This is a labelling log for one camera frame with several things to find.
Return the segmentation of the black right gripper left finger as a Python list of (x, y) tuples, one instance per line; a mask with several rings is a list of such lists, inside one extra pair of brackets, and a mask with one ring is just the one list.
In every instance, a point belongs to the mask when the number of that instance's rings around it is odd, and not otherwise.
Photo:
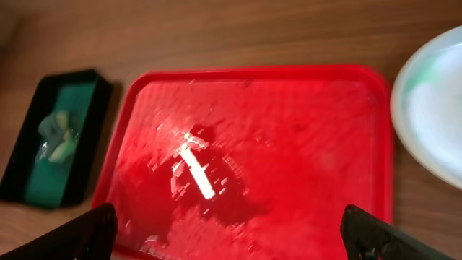
[(1, 260), (109, 260), (118, 232), (116, 211), (104, 203), (1, 255)]

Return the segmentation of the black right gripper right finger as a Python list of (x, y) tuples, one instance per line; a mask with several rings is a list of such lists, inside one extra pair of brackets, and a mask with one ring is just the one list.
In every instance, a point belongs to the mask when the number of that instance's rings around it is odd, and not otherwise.
[(448, 255), (349, 204), (340, 227), (348, 260), (451, 260)]

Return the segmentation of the green yellow sponge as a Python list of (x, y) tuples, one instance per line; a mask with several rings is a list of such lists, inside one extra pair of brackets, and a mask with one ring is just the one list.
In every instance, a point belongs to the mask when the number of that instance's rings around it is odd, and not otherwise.
[(58, 110), (48, 114), (39, 124), (38, 133), (43, 139), (37, 160), (64, 163), (77, 149), (77, 133), (71, 124), (71, 113)]

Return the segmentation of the light blue plate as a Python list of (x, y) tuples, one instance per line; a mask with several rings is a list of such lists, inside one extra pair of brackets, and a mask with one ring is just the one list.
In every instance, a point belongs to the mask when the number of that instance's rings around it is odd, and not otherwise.
[(461, 187), (461, 28), (419, 48), (393, 84), (394, 129), (413, 158)]

